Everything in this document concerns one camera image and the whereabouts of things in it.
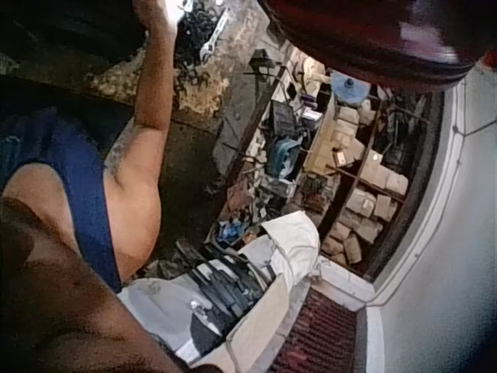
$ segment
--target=wrench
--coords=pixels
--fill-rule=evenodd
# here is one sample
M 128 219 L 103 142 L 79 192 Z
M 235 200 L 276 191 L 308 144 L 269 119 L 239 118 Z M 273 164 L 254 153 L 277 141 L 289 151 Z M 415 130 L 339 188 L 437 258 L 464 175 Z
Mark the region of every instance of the wrench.
M 210 37 L 209 41 L 207 41 L 200 49 L 200 60 L 203 64 L 205 64 L 212 53 L 214 53 L 214 47 L 216 46 L 217 38 L 228 23 L 229 10 L 230 9 L 225 9 L 223 11 L 223 14 L 219 18 L 219 22 L 217 23 L 216 29 L 212 34 L 212 37 Z

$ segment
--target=person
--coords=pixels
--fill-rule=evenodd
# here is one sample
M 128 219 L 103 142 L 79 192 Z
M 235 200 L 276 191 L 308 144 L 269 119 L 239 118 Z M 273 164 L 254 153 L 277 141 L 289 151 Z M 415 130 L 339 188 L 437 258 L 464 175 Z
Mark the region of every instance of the person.
M 0 130 L 2 371 L 187 370 L 115 295 L 158 237 L 177 30 L 168 4 L 134 0 L 149 41 L 115 172 L 54 110 Z

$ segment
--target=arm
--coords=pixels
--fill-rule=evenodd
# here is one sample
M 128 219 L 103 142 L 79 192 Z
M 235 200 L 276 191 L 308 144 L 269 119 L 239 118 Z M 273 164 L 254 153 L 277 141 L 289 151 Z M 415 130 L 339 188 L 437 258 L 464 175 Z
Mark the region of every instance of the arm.
M 167 0 L 177 9 L 176 0 Z M 134 125 L 114 170 L 104 175 L 110 232 L 121 280 L 150 256 L 161 222 L 158 178 L 172 109 L 176 21 L 165 0 L 134 0 L 149 45 L 137 87 Z

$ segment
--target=workbench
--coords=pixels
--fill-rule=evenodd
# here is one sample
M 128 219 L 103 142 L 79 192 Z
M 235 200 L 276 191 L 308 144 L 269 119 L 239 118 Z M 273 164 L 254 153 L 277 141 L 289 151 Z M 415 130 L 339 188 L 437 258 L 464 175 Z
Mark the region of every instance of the workbench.
M 216 6 L 215 0 L 204 0 L 204 4 Z M 248 64 L 269 24 L 256 0 L 224 0 L 223 5 L 216 8 L 230 9 L 228 24 L 214 54 L 206 64 L 196 67 L 199 75 L 210 76 L 209 83 L 195 86 L 186 83 L 184 91 L 175 97 L 176 107 L 172 113 L 173 120 L 213 133 L 217 130 L 215 118 L 229 100 L 232 79 Z M 70 47 L 37 42 L 36 50 L 25 53 L 22 60 L 7 61 L 8 57 L 2 56 L 0 75 L 133 105 L 145 46 L 129 61 L 109 65 L 102 58 Z

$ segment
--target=white wall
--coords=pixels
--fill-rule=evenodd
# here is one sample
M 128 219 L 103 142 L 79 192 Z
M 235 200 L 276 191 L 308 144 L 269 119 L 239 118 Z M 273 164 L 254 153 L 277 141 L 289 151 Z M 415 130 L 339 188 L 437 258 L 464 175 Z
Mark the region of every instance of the white wall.
M 497 117 L 496 74 L 473 71 L 457 91 L 461 131 Z M 438 229 L 381 302 L 387 373 L 455 371 L 497 320 L 497 126 L 462 146 Z

